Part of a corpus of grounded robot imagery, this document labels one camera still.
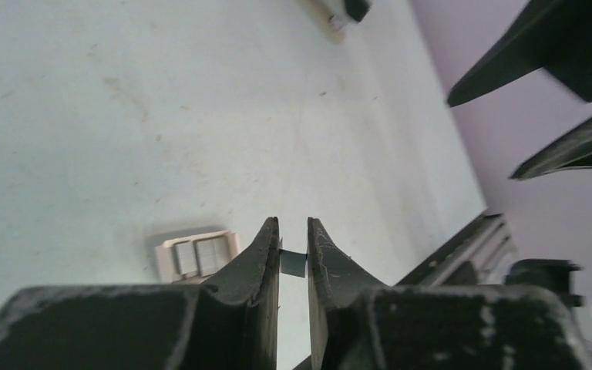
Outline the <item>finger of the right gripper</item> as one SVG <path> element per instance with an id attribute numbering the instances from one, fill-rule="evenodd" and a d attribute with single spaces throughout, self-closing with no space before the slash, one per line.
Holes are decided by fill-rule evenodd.
<path id="1" fill-rule="evenodd" d="M 521 163 L 510 175 L 528 180 L 563 170 L 592 169 L 592 117 Z"/>
<path id="2" fill-rule="evenodd" d="M 459 106 L 545 69 L 592 103 L 592 1 L 530 1 L 499 40 L 450 89 Z"/>

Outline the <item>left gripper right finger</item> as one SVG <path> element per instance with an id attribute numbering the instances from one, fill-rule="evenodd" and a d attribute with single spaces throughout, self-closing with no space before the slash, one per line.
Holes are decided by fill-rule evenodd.
<path id="1" fill-rule="evenodd" d="M 513 272 L 504 284 L 388 285 L 348 307 L 330 369 L 590 369 L 560 295 Z"/>

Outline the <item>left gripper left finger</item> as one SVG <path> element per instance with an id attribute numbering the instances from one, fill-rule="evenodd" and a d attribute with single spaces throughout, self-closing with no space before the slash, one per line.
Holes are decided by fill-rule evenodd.
<path id="1" fill-rule="evenodd" d="M 0 369 L 274 369 L 279 223 L 201 284 L 38 286 L 0 308 Z"/>

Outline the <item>staple tray box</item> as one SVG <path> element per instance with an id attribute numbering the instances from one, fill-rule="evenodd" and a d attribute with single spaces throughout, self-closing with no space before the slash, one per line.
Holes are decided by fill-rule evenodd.
<path id="1" fill-rule="evenodd" d="M 167 284 L 199 284 L 228 265 L 240 248 L 238 234 L 230 230 L 165 240 L 155 247 L 158 275 Z"/>

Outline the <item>staple strip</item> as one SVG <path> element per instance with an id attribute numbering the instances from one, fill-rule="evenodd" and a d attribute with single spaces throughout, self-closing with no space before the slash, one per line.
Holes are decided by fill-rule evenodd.
<path id="1" fill-rule="evenodd" d="M 308 269 L 307 258 L 307 254 L 280 249 L 280 273 L 305 278 Z"/>

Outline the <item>beige and black stapler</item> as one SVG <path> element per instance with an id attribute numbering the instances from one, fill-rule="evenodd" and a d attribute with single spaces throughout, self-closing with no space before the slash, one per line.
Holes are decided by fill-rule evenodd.
<path id="1" fill-rule="evenodd" d="M 369 0 L 303 0 L 298 4 L 330 42 L 345 39 L 345 27 L 361 22 L 372 7 Z"/>

